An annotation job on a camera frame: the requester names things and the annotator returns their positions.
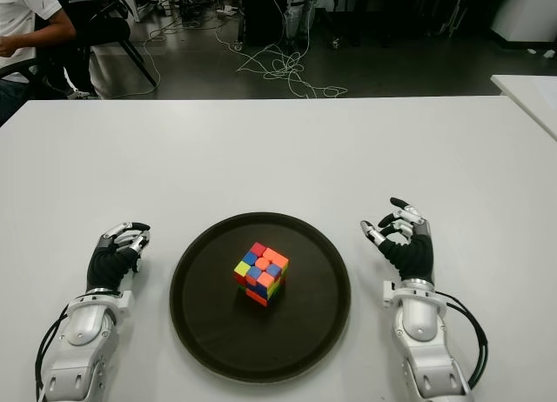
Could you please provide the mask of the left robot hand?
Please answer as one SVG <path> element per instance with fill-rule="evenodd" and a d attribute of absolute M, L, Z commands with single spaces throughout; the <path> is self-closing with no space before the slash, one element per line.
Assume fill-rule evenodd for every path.
<path fill-rule="evenodd" d="M 86 291 L 117 291 L 129 271 L 138 272 L 150 240 L 151 227 L 139 222 L 123 222 L 102 234 L 88 265 Z"/>

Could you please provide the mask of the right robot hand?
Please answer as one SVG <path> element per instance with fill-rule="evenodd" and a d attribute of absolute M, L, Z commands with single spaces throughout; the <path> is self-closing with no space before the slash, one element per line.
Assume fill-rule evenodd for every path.
<path fill-rule="evenodd" d="M 390 198 L 396 210 L 379 221 L 366 220 L 360 227 L 385 259 L 398 271 L 402 281 L 419 279 L 434 285 L 433 241 L 430 225 L 417 208 L 400 198 Z"/>

